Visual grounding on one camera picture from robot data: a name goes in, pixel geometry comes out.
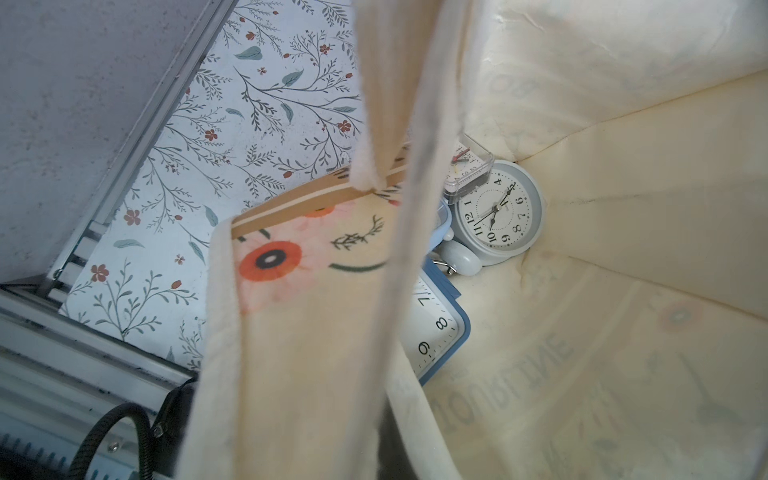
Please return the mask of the beige canvas tote bag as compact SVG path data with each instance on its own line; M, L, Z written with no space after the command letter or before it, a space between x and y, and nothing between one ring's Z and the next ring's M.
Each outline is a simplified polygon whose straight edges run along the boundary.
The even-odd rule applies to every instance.
M349 171L220 224L179 479L763 479L767 5L356 1ZM464 277L464 347L397 340L463 129L546 203Z

